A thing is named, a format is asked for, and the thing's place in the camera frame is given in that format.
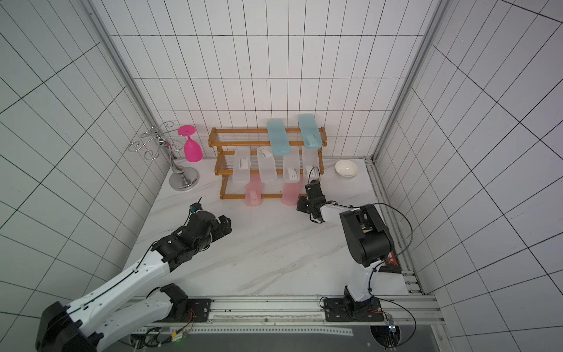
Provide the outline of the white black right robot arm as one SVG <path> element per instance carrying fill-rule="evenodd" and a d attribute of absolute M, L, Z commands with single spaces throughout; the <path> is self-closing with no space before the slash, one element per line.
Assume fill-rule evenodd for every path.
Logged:
<path fill-rule="evenodd" d="M 387 314 L 372 294 L 372 280 L 379 267 L 394 251 L 389 228 L 373 204 L 360 207 L 329 202 L 318 180 L 305 186 L 306 194 L 297 203 L 297 210 L 309 215 L 317 224 L 342 226 L 350 256 L 356 265 L 344 288 L 343 297 L 321 299 L 320 305 L 328 322 L 383 322 Z"/>

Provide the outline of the pink pencil case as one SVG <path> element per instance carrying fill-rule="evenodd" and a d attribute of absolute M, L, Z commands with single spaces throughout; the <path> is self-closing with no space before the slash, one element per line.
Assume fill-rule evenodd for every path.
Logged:
<path fill-rule="evenodd" d="M 257 207 L 262 203 L 263 184 L 259 175 L 251 175 L 250 182 L 246 185 L 245 205 Z"/>
<path fill-rule="evenodd" d="M 283 205 L 296 206 L 302 189 L 302 182 L 285 183 L 282 192 L 281 202 Z"/>

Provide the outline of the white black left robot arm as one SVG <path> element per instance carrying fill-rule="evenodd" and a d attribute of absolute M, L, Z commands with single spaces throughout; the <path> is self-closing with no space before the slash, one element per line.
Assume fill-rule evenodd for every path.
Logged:
<path fill-rule="evenodd" d="M 175 284 L 161 286 L 130 306 L 127 302 L 231 231 L 231 219 L 196 210 L 187 224 L 152 243 L 140 260 L 113 279 L 69 304 L 55 302 L 45 308 L 35 349 L 103 351 L 147 324 L 193 321 L 190 299 Z"/>

